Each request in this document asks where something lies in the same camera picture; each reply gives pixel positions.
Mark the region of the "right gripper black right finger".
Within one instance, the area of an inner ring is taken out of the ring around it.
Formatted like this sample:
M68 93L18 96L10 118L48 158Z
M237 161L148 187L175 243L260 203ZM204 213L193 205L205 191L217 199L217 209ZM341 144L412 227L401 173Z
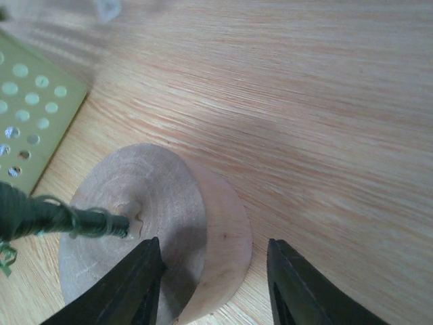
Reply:
M274 324L386 324L342 292L285 240L269 240L267 280Z

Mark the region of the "small green christmas tree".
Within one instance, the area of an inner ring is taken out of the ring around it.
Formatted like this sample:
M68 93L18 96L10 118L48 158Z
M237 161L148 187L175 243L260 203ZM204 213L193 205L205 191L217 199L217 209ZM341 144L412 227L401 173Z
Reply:
M11 241L59 233L65 306L144 240L157 237L165 270L155 324L188 324L235 294L252 258L252 231L231 186L153 144L121 148L96 165L70 203L1 184L1 273Z

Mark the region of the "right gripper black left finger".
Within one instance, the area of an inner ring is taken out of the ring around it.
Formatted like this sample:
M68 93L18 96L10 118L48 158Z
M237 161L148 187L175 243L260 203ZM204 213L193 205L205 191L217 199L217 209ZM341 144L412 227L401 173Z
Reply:
M88 291L43 323L155 324L164 270L159 239L144 240Z

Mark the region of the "light green plastic basket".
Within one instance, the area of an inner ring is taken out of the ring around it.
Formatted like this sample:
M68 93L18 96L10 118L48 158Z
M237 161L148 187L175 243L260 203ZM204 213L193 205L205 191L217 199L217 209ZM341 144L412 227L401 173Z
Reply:
M29 194L87 94L87 86L1 33L1 181Z

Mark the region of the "clear light battery box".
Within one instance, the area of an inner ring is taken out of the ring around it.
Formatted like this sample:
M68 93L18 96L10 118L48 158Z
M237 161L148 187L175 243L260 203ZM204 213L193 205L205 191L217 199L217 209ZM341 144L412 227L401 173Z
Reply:
M121 0L94 0L97 16L102 23L115 19L121 12Z

